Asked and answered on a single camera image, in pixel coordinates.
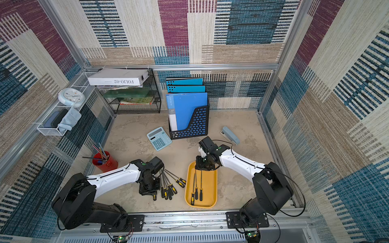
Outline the yellow plastic storage tray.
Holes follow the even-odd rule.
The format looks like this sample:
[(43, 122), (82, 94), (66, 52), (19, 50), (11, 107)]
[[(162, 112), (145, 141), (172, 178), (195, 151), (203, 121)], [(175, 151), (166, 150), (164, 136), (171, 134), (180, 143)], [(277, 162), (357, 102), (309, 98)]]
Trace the yellow plastic storage tray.
[(188, 166), (185, 201), (193, 208), (210, 209), (217, 203), (217, 171), (199, 171)]

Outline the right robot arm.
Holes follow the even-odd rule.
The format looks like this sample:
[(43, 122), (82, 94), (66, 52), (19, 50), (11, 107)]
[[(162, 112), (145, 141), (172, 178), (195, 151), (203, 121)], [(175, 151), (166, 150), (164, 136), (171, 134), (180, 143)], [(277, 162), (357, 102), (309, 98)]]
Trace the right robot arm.
[(231, 219), (239, 228), (257, 227), (266, 214), (276, 215), (292, 198), (294, 191), (279, 166), (250, 160), (227, 145), (217, 145), (210, 137), (199, 142), (196, 169), (214, 171), (220, 167), (234, 170), (251, 181), (256, 197), (245, 203), (239, 215)]

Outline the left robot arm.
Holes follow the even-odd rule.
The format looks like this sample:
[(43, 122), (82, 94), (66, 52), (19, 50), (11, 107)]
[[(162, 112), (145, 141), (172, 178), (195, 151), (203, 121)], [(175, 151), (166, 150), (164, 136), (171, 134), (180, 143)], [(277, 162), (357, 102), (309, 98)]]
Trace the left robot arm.
[(129, 164), (98, 175), (73, 175), (52, 201), (60, 230), (71, 230), (84, 223), (102, 225), (106, 232), (130, 230), (130, 217), (119, 204), (95, 202), (101, 195), (120, 186), (137, 183), (140, 195), (155, 196), (160, 189), (160, 177), (165, 165), (154, 157), (149, 162), (134, 160)]

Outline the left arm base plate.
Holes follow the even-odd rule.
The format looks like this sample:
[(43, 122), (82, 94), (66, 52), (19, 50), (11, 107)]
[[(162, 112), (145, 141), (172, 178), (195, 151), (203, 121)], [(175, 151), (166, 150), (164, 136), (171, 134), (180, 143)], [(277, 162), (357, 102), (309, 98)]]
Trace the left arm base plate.
[(100, 233), (114, 232), (141, 232), (143, 229), (145, 215), (128, 215), (122, 217), (114, 225), (104, 224), (100, 228)]

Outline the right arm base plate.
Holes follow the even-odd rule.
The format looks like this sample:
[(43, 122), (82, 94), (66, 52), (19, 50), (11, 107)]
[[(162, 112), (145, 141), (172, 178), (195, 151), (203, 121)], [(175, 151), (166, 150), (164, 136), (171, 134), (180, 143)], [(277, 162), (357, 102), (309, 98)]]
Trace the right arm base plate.
[(268, 218), (265, 213), (254, 218), (250, 218), (238, 211), (227, 211), (225, 216), (229, 229), (269, 227)]

